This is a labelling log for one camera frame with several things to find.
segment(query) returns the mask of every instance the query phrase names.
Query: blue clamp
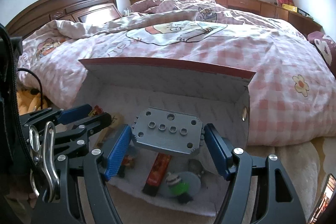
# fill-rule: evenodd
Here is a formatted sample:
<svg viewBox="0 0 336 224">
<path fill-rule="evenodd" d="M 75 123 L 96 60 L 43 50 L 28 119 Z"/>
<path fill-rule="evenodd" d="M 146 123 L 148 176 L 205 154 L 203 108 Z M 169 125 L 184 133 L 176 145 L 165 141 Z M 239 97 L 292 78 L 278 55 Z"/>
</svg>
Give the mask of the blue clamp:
<svg viewBox="0 0 336 224">
<path fill-rule="evenodd" d="M 69 124 L 88 117 L 92 111 L 92 107 L 89 104 L 74 107 L 68 110 L 62 110 L 57 117 L 57 124 Z"/>
<path fill-rule="evenodd" d="M 121 162 L 126 154 L 131 141 L 132 129 L 129 125 L 121 125 L 115 134 L 115 137 L 108 139 L 102 147 L 104 177 L 109 181 L 114 177 L 120 168 Z"/>
<path fill-rule="evenodd" d="M 231 180 L 232 175 L 236 171 L 233 165 L 233 156 L 231 153 L 233 146 L 231 143 L 219 135 L 212 123 L 208 123 L 204 127 L 204 140 L 219 175 L 227 181 Z"/>
</svg>

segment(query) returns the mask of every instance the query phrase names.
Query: white box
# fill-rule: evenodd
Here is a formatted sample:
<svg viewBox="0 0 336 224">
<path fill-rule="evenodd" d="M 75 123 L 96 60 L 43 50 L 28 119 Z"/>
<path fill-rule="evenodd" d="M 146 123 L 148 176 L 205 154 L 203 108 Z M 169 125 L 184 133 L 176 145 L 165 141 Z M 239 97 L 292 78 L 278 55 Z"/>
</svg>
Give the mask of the white box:
<svg viewBox="0 0 336 224">
<path fill-rule="evenodd" d="M 203 124 L 213 123 L 221 136 L 234 147 L 245 148 L 249 128 L 248 84 L 254 72 L 186 60 L 145 57 L 84 59 L 80 62 L 88 75 L 78 92 L 75 106 L 99 105 L 105 112 L 119 112 L 127 124 L 148 107 L 196 115 Z M 247 116 L 242 118 L 244 110 Z M 95 143 L 93 136 L 91 146 Z M 194 201 L 179 205 L 174 199 L 150 197 L 141 192 L 157 153 L 140 149 L 135 167 L 124 179 L 114 177 L 109 183 L 149 203 L 215 216 L 225 196 L 228 183 L 221 178 L 204 145 L 198 159 L 209 171 L 202 177 L 201 191 Z M 168 170 L 187 170 L 188 159 L 173 157 Z"/>
</svg>

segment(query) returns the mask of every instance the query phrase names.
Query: metal clip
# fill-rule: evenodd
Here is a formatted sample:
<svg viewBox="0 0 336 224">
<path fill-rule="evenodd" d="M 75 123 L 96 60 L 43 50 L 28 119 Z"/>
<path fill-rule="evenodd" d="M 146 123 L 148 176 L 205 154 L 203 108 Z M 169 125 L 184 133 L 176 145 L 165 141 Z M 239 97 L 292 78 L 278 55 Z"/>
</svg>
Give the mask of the metal clip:
<svg viewBox="0 0 336 224">
<path fill-rule="evenodd" d="M 29 127 L 29 142 L 31 146 L 31 156 L 36 166 L 41 169 L 46 176 L 49 185 L 48 202 L 59 199 L 59 177 L 55 170 L 54 163 L 54 144 L 56 128 L 53 122 L 47 122 L 44 128 L 43 144 L 40 145 L 39 135 L 36 128 L 32 125 Z M 36 187 L 34 175 L 30 175 L 31 187 L 36 196 L 39 192 Z"/>
</svg>

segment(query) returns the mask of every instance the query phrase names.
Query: pillow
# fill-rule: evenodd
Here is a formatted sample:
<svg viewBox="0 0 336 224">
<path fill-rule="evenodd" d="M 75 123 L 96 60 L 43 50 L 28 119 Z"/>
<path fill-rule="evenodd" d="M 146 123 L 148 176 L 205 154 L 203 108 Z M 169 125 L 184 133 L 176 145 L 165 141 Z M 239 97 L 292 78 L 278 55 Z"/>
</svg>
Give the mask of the pillow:
<svg viewBox="0 0 336 224">
<path fill-rule="evenodd" d="M 309 34 L 308 41 L 317 48 L 331 73 L 336 78 L 336 43 L 330 36 L 319 31 Z"/>
</svg>

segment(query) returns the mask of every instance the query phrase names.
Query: yellow plush toy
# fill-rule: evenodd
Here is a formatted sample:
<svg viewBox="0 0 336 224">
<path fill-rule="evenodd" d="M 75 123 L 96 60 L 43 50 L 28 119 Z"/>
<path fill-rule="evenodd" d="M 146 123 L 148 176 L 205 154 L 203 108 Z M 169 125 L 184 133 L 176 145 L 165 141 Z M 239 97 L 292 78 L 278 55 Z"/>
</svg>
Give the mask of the yellow plush toy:
<svg viewBox="0 0 336 224">
<path fill-rule="evenodd" d="M 31 94 L 30 90 L 16 92 L 19 114 L 23 115 L 41 109 L 41 94 Z M 43 98 L 43 108 L 47 108 L 47 101 Z"/>
</svg>

